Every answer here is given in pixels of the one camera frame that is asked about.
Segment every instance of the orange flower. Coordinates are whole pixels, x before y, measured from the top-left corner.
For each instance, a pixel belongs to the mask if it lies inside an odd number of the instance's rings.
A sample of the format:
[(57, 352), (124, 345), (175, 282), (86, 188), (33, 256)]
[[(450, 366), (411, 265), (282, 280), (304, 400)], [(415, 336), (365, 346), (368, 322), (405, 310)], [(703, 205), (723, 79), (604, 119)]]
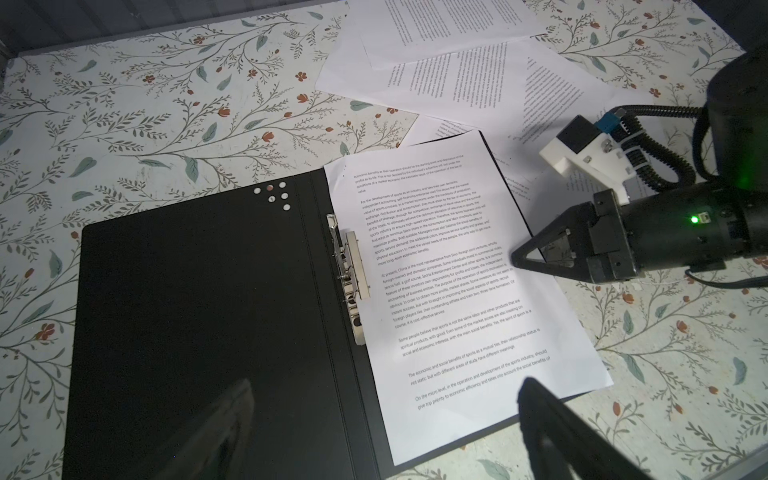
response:
[(45, 341), (54, 333), (56, 333), (56, 327), (53, 323), (43, 323), (40, 331), (35, 334), (35, 340)]

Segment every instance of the sheet of paper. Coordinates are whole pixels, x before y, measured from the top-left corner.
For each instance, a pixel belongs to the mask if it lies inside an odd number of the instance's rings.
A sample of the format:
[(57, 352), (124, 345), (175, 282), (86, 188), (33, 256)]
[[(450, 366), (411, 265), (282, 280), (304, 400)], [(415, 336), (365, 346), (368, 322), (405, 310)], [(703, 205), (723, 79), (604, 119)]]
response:
[[(537, 233), (563, 210), (592, 200), (598, 191), (590, 178), (579, 171), (563, 178), (538, 152), (578, 114), (596, 121), (613, 107), (650, 104), (652, 97), (612, 87), (549, 48), (534, 41), (525, 43), (529, 44), (530, 51), (521, 127), (513, 130), (497, 120), (481, 130), (529, 227)], [(644, 118), (643, 122), (651, 136), (663, 138), (657, 121)], [(402, 144), (418, 144), (473, 128), (420, 115)], [(658, 162), (654, 161), (653, 165), (656, 167)], [(626, 187), (630, 198), (651, 193), (639, 179), (629, 180)]]
[(465, 124), (489, 126), (489, 119), (521, 124), (525, 76), (519, 72), (525, 71), (527, 56), (520, 55), (526, 48), (520, 42), (372, 70), (352, 16), (344, 21), (315, 89)]
[(349, 9), (376, 70), (545, 33), (519, 0), (349, 0)]
[(396, 465), (516, 415), (526, 376), (559, 397), (611, 385), (554, 277), (512, 269), (530, 236), (477, 131), (343, 157), (326, 176), (359, 239)]

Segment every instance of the black folder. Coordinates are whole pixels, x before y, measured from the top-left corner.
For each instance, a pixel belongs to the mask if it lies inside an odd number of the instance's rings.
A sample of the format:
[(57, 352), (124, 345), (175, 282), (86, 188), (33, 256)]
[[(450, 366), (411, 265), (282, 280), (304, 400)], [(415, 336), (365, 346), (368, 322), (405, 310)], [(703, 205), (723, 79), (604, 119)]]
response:
[(320, 169), (86, 226), (64, 479), (386, 478), (515, 422), (393, 465), (332, 213)]

